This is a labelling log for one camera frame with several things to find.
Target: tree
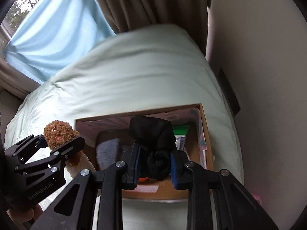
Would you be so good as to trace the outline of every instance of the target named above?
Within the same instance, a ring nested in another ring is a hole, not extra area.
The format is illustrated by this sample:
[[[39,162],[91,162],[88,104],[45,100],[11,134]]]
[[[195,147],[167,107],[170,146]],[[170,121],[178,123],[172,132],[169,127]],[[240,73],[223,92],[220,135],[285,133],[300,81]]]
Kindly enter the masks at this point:
[[[38,1],[40,0],[15,0],[5,17],[13,33]]]

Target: orange object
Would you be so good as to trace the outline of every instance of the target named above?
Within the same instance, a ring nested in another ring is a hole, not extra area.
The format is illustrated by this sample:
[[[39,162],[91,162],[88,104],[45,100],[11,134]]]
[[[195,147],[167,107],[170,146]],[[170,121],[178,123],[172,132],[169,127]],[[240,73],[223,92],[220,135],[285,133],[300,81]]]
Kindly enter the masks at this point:
[[[139,178],[139,182],[145,182],[148,181],[148,177]]]

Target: gray cloth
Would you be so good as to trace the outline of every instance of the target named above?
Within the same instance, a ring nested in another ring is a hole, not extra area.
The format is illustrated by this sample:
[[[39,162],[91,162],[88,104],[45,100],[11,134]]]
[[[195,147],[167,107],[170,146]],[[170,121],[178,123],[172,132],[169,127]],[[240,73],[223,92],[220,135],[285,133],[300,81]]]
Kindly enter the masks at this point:
[[[96,159],[99,168],[105,170],[111,164],[121,160],[124,152],[131,148],[131,146],[121,145],[118,138],[98,144],[96,147]]]

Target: black fabric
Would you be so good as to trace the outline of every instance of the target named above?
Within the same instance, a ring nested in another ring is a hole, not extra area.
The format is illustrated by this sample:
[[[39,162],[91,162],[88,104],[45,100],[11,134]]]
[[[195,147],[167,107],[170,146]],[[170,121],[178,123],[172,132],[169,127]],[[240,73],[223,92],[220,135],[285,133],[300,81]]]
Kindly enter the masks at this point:
[[[170,169],[170,152],[176,149],[171,122],[160,118],[133,117],[129,135],[142,146],[140,177],[166,178]]]

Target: brown plush toy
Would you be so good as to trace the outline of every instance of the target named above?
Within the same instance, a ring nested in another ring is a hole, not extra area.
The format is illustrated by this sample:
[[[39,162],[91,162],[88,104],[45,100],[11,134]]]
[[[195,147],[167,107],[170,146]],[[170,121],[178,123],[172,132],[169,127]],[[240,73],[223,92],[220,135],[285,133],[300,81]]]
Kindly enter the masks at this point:
[[[44,129],[44,137],[51,150],[58,148],[66,142],[80,135],[69,123],[55,120],[48,124]],[[66,161],[66,168],[72,177],[75,177],[82,169],[95,171],[87,156],[81,150]]]

